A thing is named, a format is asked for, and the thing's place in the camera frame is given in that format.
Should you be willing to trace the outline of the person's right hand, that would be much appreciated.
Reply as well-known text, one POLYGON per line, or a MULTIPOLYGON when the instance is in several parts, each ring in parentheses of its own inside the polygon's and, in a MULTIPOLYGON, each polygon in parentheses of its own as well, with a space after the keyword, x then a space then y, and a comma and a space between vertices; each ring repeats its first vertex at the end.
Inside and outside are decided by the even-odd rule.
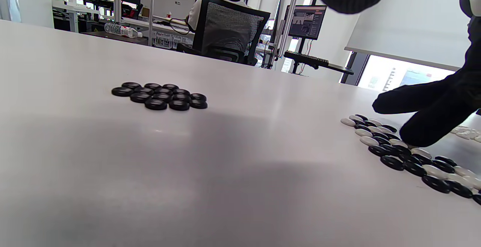
POLYGON ((379 94, 372 107, 379 114, 413 113, 399 130, 412 146, 428 147, 480 109, 480 18, 468 27, 470 47, 462 68, 443 80, 404 85, 379 94))

